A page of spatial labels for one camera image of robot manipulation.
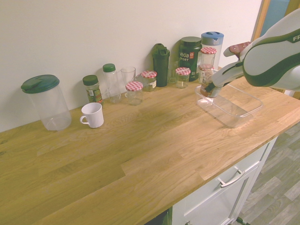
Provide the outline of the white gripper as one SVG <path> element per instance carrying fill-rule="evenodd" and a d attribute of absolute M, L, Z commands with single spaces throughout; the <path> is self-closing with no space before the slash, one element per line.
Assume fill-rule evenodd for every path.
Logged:
<path fill-rule="evenodd" d="M 212 77 L 211 83 L 205 88 L 206 92 L 211 92 L 215 87 L 224 86 L 240 77 L 244 76 L 243 61 L 230 63 L 218 70 Z"/>

